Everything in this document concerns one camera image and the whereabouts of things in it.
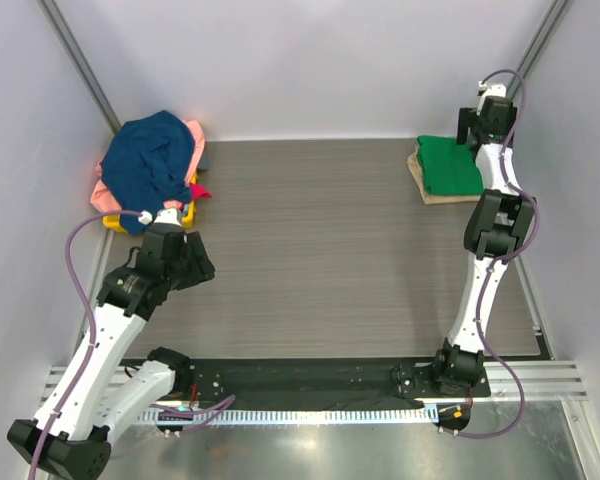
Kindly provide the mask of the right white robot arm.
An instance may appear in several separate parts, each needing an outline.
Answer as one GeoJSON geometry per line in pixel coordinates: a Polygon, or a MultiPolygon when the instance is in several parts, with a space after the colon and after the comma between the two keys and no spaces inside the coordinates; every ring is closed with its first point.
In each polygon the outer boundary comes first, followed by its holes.
{"type": "Polygon", "coordinates": [[[491,87],[477,107],[459,112],[457,143],[469,147],[484,190],[464,233],[468,271],[459,311],[430,372],[433,388],[445,396],[481,383],[496,292],[535,221],[535,199],[523,192],[514,173],[516,120],[513,101],[491,87]]]}

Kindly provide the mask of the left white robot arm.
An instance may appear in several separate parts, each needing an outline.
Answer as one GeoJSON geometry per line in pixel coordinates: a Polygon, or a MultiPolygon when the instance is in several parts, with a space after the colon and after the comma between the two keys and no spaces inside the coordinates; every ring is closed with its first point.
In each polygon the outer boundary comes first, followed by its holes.
{"type": "Polygon", "coordinates": [[[125,264],[108,273],[88,332],[63,377],[33,419],[13,422],[7,440],[29,464],[62,479],[96,479],[114,444],[163,396],[192,387],[189,358],[159,347],[115,393],[105,393],[120,361],[173,290],[209,281],[215,268],[199,232],[153,223],[125,264]]]}

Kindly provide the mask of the green t-shirt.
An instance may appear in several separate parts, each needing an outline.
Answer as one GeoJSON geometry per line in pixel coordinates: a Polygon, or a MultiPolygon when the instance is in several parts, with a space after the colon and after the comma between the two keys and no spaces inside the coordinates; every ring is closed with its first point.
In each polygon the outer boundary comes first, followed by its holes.
{"type": "Polygon", "coordinates": [[[416,139],[417,160],[424,172],[424,186],[436,195],[480,195],[481,174],[466,145],[453,137],[421,135],[416,139]]]}

